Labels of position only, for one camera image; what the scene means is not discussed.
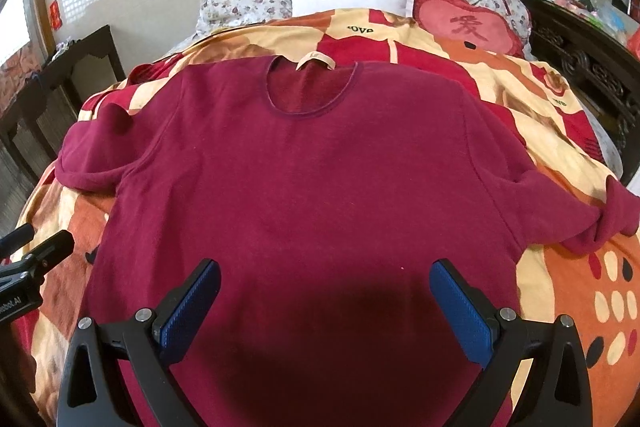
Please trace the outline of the red heart cushion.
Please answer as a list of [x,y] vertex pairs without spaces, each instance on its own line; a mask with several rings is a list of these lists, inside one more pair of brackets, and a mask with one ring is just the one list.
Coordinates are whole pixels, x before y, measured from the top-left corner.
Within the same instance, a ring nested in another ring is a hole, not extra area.
[[485,51],[523,56],[523,45],[508,22],[466,0],[414,0],[413,18],[435,37],[458,40]]

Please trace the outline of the red orange patchwork blanket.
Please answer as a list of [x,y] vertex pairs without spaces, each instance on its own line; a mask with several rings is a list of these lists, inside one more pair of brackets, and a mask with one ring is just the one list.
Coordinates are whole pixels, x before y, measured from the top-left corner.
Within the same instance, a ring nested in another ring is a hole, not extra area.
[[[610,170],[596,156],[596,137],[574,92],[552,66],[472,48],[468,39],[435,36],[413,20],[377,10],[329,11],[215,31],[181,52],[137,66],[126,80],[91,95],[79,116],[94,119],[113,104],[137,113],[186,66],[268,54],[297,61],[312,52],[337,64],[389,62],[461,82],[518,136],[540,172],[583,202],[604,201]],[[86,254],[99,242],[112,206],[111,196],[62,187],[47,169],[21,213],[37,241],[66,229],[76,242],[73,256],[49,274],[41,308],[14,326],[16,342],[35,360],[32,396],[46,423],[54,420],[68,340],[91,272]],[[586,351],[593,421],[616,424],[639,386],[637,237],[615,235],[582,257],[558,245],[529,247],[515,273],[526,317],[573,317]]]

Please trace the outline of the maroon short-sleeve shirt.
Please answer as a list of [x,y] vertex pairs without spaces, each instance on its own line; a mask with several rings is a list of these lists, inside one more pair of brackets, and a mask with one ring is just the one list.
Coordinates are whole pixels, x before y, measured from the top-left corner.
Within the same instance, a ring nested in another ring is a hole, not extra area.
[[137,113],[66,134],[58,182],[111,193],[82,311],[155,305],[204,258],[221,290],[176,380],[212,426],[439,426],[474,381],[428,288],[450,260],[516,307],[525,249],[588,255],[638,228],[539,172],[461,83],[283,57],[183,69]]

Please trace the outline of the dark carved wooden headboard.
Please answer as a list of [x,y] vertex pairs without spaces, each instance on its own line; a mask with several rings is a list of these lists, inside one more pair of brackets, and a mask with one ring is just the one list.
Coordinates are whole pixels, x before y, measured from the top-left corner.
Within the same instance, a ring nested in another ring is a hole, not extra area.
[[521,0],[533,54],[558,70],[616,146],[622,181],[639,168],[639,61],[592,23],[550,0]]

